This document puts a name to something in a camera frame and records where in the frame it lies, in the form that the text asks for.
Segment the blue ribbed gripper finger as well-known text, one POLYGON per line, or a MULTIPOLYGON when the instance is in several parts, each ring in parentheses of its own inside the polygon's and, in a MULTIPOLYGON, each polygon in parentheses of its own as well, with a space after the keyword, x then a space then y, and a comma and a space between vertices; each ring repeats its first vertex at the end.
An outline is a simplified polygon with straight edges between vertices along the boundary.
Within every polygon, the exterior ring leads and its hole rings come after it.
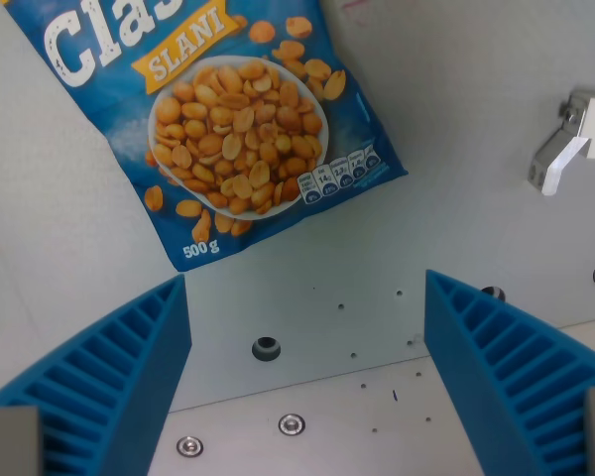
POLYGON ((433 270, 424 342, 487 475, 586 475, 595 351, 433 270))
POLYGON ((38 410, 45 475, 145 475, 191 345, 178 275, 23 371, 0 408, 38 410))

